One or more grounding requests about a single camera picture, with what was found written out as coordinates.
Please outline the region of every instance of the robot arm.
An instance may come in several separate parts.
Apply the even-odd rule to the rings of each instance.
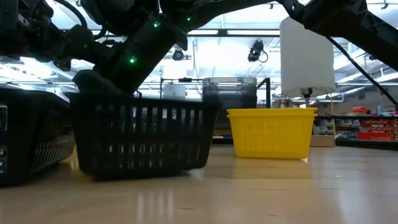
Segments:
[[[0,0],[0,54],[30,56],[70,69],[73,58],[95,64],[79,72],[81,89],[107,88],[134,92],[173,44],[187,48],[187,32],[221,14],[270,0],[81,0],[90,17],[123,43],[100,44],[85,26],[67,32],[52,23],[44,0]],[[398,30],[371,14],[366,0],[278,0],[290,17],[320,35],[344,37],[398,70]]]

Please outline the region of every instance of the ceiling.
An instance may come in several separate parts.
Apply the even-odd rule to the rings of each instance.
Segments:
[[[54,9],[52,22],[59,29],[69,29],[79,21],[77,17],[65,7],[53,0],[47,0]],[[76,1],[69,1],[76,6]],[[386,22],[394,27],[398,27],[398,0],[387,1],[390,6],[381,9],[384,5],[383,0],[368,0],[368,8]],[[101,26],[95,24],[87,13],[81,8],[78,10],[86,17],[88,27],[93,30],[100,30]],[[204,25],[201,29],[279,29],[280,22],[287,17],[284,8],[274,3],[263,4],[247,9],[230,12],[214,18]],[[266,63],[247,60],[250,47],[255,40],[262,40],[268,53]],[[347,49],[356,60],[370,71],[379,72],[380,68],[386,68],[381,62],[370,61],[368,55],[356,49],[345,39],[336,39],[345,49]],[[159,82],[160,76],[164,78],[204,78],[204,77],[256,77],[260,82],[265,77],[271,77],[275,81],[280,78],[280,43],[278,37],[189,37],[188,50],[184,52],[189,55],[189,60],[174,61],[170,58],[175,48],[170,49],[166,57],[156,66],[146,82]],[[3,75],[0,82],[16,81],[35,81],[56,80],[58,82],[70,82],[74,74],[81,69],[92,68],[93,64],[81,60],[72,61],[71,72],[61,72],[51,63],[42,64],[34,59],[24,58],[25,65],[11,66],[3,64],[0,69]],[[336,81],[349,77],[357,73],[357,70],[335,49],[335,69]]]

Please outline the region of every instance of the black basket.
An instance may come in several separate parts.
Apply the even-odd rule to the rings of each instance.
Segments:
[[[218,106],[69,95],[80,169],[99,178],[147,177],[206,165]]]
[[[0,184],[18,184],[75,147],[66,101],[44,91],[0,90]]]

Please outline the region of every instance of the wooden floor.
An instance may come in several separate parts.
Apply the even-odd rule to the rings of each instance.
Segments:
[[[306,161],[237,159],[163,179],[93,182],[75,160],[0,189],[0,223],[398,223],[398,152],[312,149]]]

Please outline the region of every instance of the cable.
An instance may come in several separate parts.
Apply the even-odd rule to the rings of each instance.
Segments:
[[[87,22],[85,17],[79,12],[79,10],[77,10],[77,8],[75,8],[74,6],[72,6],[69,2],[67,2],[66,0],[54,0],[55,2],[65,6],[67,9],[71,10],[71,12],[73,12],[77,18],[79,18],[81,26],[84,28],[87,28]]]
[[[398,103],[396,102],[396,100],[393,99],[393,97],[390,95],[390,93],[387,92],[387,90],[385,90],[382,86],[380,86],[380,84],[378,84],[377,81],[375,81],[368,73],[365,72],[365,70],[363,70],[363,68],[361,66],[358,65],[358,63],[356,63],[351,56],[349,56],[349,53],[340,45],[338,44],[335,40],[333,40],[331,37],[326,37],[334,46],[337,47],[337,49],[339,49],[341,51],[341,53],[343,53],[343,55],[354,65],[354,67],[356,67],[361,73],[362,75],[364,75],[371,83],[373,83],[373,85],[375,85],[382,93],[385,94],[385,96],[394,104],[394,105],[398,105]]]
[[[267,52],[265,52],[265,51],[263,51],[263,52],[264,52],[264,53],[265,53],[265,55],[267,56],[267,60],[265,60],[265,61],[262,61],[262,60],[260,60],[260,59],[259,59],[259,62],[261,62],[261,63],[266,63],[266,62],[268,62],[268,58],[269,58],[269,57],[268,57],[268,54],[267,54]]]
[[[104,37],[105,34],[106,34],[106,29],[105,29],[105,27],[102,27],[101,31],[97,35],[94,36],[94,40],[98,40],[98,39]]]

